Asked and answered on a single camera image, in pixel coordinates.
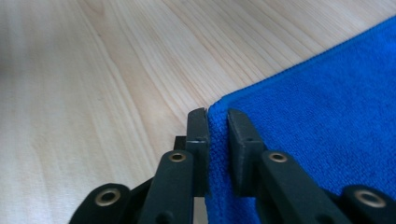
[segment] blue microfiber cloth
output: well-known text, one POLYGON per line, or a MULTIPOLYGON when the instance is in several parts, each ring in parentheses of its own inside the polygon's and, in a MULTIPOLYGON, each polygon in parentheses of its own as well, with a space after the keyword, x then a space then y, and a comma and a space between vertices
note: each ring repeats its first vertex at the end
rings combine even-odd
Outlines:
POLYGON ((269 149, 288 152, 335 194, 363 184, 396 198, 396 17, 209 108, 210 223, 260 223, 236 198, 227 110, 250 117, 269 149))

